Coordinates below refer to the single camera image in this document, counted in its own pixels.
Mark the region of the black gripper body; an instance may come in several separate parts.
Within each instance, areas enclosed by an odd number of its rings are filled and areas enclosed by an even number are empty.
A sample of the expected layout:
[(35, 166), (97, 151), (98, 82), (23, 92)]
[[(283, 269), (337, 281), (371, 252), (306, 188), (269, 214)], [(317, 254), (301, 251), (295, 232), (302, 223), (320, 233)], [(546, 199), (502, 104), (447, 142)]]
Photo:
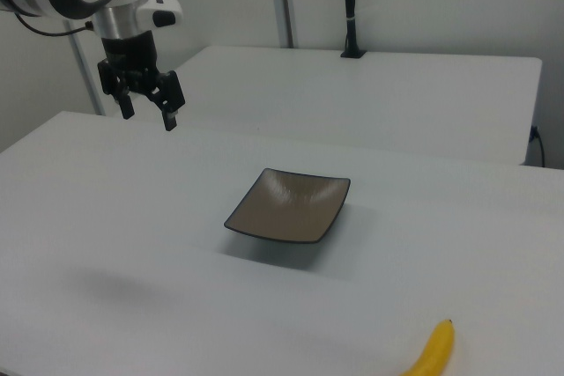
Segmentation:
[(102, 39), (106, 58), (98, 63), (102, 91), (114, 95), (120, 83), (138, 94), (161, 98), (157, 50), (151, 31), (138, 36), (112, 40)]

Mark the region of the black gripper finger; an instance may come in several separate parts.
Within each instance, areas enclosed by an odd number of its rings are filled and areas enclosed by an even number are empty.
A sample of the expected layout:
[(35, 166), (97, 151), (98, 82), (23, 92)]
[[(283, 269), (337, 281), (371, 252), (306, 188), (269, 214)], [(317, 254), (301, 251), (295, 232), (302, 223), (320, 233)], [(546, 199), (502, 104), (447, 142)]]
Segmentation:
[(156, 77), (156, 86), (150, 92), (148, 99), (160, 109), (166, 131), (172, 131), (177, 126), (176, 115), (185, 105), (177, 74), (174, 71), (160, 73)]
[(109, 64), (108, 60), (98, 63), (98, 72), (102, 91), (111, 96), (119, 106), (122, 117), (129, 120), (134, 115), (129, 86), (125, 77), (120, 76)]

